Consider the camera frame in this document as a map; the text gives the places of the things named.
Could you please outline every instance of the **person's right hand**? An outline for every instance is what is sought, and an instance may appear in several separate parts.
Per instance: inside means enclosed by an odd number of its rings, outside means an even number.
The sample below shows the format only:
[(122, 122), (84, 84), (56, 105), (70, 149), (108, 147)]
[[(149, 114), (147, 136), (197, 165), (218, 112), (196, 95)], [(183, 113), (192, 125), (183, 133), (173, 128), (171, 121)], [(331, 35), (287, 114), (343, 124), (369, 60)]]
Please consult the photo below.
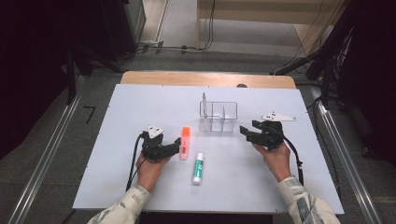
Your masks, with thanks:
[(153, 162), (145, 160), (142, 154), (136, 162), (136, 167), (140, 168), (137, 170), (137, 184), (145, 188), (148, 192), (152, 192), (160, 178), (163, 166), (169, 162), (172, 157), (168, 157), (159, 162)]
[(273, 173), (277, 182), (280, 182), (291, 175), (290, 149), (285, 143), (280, 144), (276, 149), (271, 151), (256, 144), (252, 145), (262, 154), (265, 163), (271, 173)]

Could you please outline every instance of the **glue stick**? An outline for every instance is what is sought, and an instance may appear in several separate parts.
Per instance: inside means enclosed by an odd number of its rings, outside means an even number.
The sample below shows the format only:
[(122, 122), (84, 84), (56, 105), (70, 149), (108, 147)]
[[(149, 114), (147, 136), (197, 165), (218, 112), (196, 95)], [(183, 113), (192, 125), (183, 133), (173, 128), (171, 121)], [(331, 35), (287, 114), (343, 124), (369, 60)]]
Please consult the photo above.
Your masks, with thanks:
[(182, 161), (185, 161), (189, 157), (189, 143), (190, 143), (190, 127), (183, 127), (181, 133), (181, 144), (178, 155)]
[(195, 160), (194, 176), (192, 178), (192, 183), (194, 185), (201, 184), (203, 166), (204, 166), (204, 153), (198, 152)]

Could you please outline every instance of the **sleeve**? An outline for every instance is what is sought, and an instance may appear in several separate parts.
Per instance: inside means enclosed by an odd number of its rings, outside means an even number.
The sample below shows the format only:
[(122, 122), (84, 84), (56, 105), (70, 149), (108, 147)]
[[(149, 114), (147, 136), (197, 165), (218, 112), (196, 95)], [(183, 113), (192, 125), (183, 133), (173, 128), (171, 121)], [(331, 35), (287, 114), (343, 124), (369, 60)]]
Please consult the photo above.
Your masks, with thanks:
[(310, 194), (294, 175), (279, 182), (277, 187), (295, 224), (340, 223), (330, 206)]
[(150, 193), (140, 185), (132, 185), (117, 203), (91, 218), (88, 223), (134, 223), (149, 196)]

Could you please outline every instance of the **orange highlighter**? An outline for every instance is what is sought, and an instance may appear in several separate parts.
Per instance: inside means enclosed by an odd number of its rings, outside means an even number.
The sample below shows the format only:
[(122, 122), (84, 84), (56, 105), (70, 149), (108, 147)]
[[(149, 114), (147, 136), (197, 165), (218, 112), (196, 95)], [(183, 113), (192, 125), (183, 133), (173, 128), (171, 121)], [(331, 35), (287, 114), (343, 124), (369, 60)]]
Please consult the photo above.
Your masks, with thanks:
[(181, 144), (178, 152), (180, 160), (185, 161), (189, 157), (190, 127), (183, 127), (181, 133)]

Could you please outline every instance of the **white tabletop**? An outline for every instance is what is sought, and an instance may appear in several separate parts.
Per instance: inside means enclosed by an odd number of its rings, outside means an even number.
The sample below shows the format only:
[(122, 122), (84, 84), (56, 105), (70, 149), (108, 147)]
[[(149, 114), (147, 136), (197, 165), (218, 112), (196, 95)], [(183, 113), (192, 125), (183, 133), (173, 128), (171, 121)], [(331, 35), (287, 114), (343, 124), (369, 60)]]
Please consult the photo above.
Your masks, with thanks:
[[(203, 92), (207, 101), (238, 103), (238, 120), (231, 133), (200, 132), (199, 115)], [(304, 163), (304, 185), (326, 201), (334, 213), (343, 214), (328, 167), (311, 120), (298, 90), (208, 88), (119, 84), (114, 90), (73, 208), (103, 209), (125, 192), (134, 143), (148, 125), (161, 127), (163, 144), (191, 127), (190, 153), (186, 161), (174, 156), (164, 167), (145, 211), (203, 213), (287, 212), (276, 180), (262, 156), (239, 132), (242, 125), (253, 132), (253, 119), (271, 112), (297, 118), (283, 121), (284, 134), (296, 146)], [(140, 153), (143, 139), (139, 142)], [(197, 152), (205, 153), (200, 186), (192, 184)], [(291, 172), (298, 176), (295, 157)]]

